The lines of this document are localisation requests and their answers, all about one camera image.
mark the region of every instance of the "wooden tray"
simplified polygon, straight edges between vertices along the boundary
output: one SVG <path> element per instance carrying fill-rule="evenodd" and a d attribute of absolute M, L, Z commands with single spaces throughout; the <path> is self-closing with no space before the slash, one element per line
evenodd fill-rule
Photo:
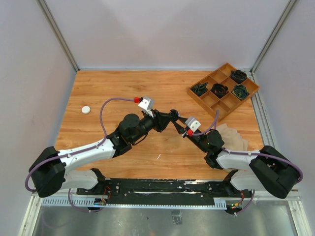
<path fill-rule="evenodd" d="M 232 90 L 237 83 L 232 80 L 229 76 L 232 70 L 237 70 L 235 67 L 230 65 L 229 63 L 224 64 L 219 69 L 212 72 L 210 75 L 206 76 L 202 80 L 195 83 L 191 86 L 187 93 L 190 97 L 192 97 L 203 109 L 205 109 L 213 118 L 216 116 L 216 111 L 219 110 L 219 118 L 218 121 L 225 118 L 231 112 L 233 112 L 236 108 L 241 106 L 245 101 L 250 99 L 258 90 L 259 86 L 254 83 L 251 79 L 247 78 L 241 84 L 244 85 L 249 95 L 244 99 L 240 100 L 236 96 L 232 94 Z M 208 82 L 207 89 L 208 91 L 198 97 L 191 88 L 197 84 L 203 84 Z M 213 84 L 222 84 L 228 87 L 228 94 L 218 98 L 214 93 L 210 91 L 212 89 Z"/>

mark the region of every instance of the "white bottle cap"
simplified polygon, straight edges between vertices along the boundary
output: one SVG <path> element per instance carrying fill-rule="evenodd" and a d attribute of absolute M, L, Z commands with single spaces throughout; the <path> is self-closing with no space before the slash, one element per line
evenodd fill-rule
<path fill-rule="evenodd" d="M 88 113 L 90 113 L 90 111 L 91 111 L 91 109 L 89 106 L 82 107 L 82 113 L 83 114 L 88 114 Z"/>

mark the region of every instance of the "red cap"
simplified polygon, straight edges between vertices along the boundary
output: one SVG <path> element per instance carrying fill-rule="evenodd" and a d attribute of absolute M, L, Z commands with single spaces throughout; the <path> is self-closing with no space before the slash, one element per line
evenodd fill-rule
<path fill-rule="evenodd" d="M 193 131 L 190 129 L 190 130 L 187 131 L 187 134 L 188 134 L 189 136 L 192 136 Z"/>
<path fill-rule="evenodd" d="M 140 102 L 140 98 L 139 97 L 134 97 L 133 101 L 134 101 L 134 103 L 139 103 Z"/>

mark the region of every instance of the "green object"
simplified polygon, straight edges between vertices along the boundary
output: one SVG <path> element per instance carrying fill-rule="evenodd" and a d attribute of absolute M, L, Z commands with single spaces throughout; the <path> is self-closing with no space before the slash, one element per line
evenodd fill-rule
<path fill-rule="evenodd" d="M 249 92 L 244 85 L 236 85 L 232 91 L 232 94 L 238 99 L 244 100 L 249 95 Z"/>

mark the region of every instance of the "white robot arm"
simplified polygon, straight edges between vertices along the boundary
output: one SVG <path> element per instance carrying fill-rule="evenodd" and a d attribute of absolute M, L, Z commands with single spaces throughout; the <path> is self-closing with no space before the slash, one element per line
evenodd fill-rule
<path fill-rule="evenodd" d="M 224 142 L 218 131 L 209 130 L 201 134 L 198 130 L 200 122 L 194 117 L 179 117 L 176 110 L 161 113 L 152 109 L 153 102 L 148 97 L 142 98 L 139 107 L 144 117 L 140 120 L 136 114 L 126 115 L 118 128 L 100 141 L 68 150 L 46 148 L 29 170 L 38 195 L 48 197 L 60 189 L 94 188 L 103 176 L 100 177 L 95 170 L 75 169 L 122 155 L 144 140 L 150 130 L 162 132 L 170 122 L 182 137 L 189 138 L 207 153 L 205 160 L 211 168 L 240 170 L 229 175 L 229 185 L 236 190 L 267 190 L 278 198 L 285 198 L 294 184 L 301 180 L 301 173 L 273 147 L 239 153 L 224 150 Z M 177 120 L 186 126 L 182 127 Z M 278 159 L 263 157 L 260 153 Z"/>

